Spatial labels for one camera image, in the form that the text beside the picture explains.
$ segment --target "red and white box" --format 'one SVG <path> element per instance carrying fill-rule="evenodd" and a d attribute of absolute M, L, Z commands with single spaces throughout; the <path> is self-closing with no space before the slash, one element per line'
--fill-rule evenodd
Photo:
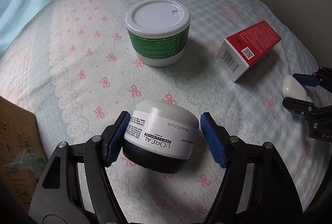
<path fill-rule="evenodd" d="M 271 26 L 261 21 L 226 38 L 216 59 L 236 81 L 280 40 Z"/>

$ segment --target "container's white base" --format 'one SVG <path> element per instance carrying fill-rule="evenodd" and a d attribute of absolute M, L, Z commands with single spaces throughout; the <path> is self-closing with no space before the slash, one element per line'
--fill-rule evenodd
<path fill-rule="evenodd" d="M 186 47 L 184 47 L 182 49 L 182 51 L 180 51 L 178 54 L 173 55 L 172 57 L 169 57 L 169 58 L 165 58 L 165 59 L 150 59 L 150 58 L 146 58 L 144 56 L 141 56 L 137 52 L 136 52 L 136 54 L 137 54 L 139 60 L 141 60 L 146 65 L 156 66 L 156 67 L 163 67 L 163 66 L 172 65 L 175 62 L 177 62 L 182 57 L 182 55 L 184 54 L 185 48 Z"/>

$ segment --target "screw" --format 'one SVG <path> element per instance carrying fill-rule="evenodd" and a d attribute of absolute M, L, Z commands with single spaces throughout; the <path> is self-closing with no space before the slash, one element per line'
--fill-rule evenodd
<path fill-rule="evenodd" d="M 239 137 L 237 137 L 237 136 L 230 136 L 229 139 L 232 143 L 237 143 L 240 140 Z"/>
<path fill-rule="evenodd" d="M 63 147 L 65 147 L 66 146 L 66 142 L 59 142 L 59 144 L 58 144 L 58 146 L 60 147 L 60 148 L 63 148 Z"/>
<path fill-rule="evenodd" d="M 268 148 L 268 149 L 271 149 L 271 148 L 273 148 L 273 144 L 270 143 L 270 142 L 266 142 L 265 147 Z"/>
<path fill-rule="evenodd" d="M 95 135 L 95 136 L 92 137 L 93 142 L 99 142 L 101 139 L 102 139 L 102 137 L 99 136 L 99 135 Z"/>

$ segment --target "white rounded object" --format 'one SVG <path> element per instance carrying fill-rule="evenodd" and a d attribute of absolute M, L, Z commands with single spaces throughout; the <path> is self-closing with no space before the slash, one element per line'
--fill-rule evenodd
<path fill-rule="evenodd" d="M 292 76 L 286 75 L 281 85 L 281 94 L 283 98 L 291 97 L 307 101 L 307 92 L 303 86 Z"/>
<path fill-rule="evenodd" d="M 147 0 L 125 17 L 138 58 L 150 66 L 167 66 L 181 58 L 187 44 L 190 12 L 174 0 Z"/>
<path fill-rule="evenodd" d="M 158 100 L 137 104 L 124 138 L 165 157 L 189 159 L 199 122 L 190 111 Z"/>

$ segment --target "cardboard box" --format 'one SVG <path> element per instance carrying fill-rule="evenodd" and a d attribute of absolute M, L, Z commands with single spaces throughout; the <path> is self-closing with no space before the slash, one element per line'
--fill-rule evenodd
<path fill-rule="evenodd" d="M 280 40 L 271 26 L 261 21 L 226 38 L 216 59 L 232 81 L 236 81 Z"/>
<path fill-rule="evenodd" d="M 26 213 L 46 162 L 34 114 L 0 97 L 0 177 Z"/>

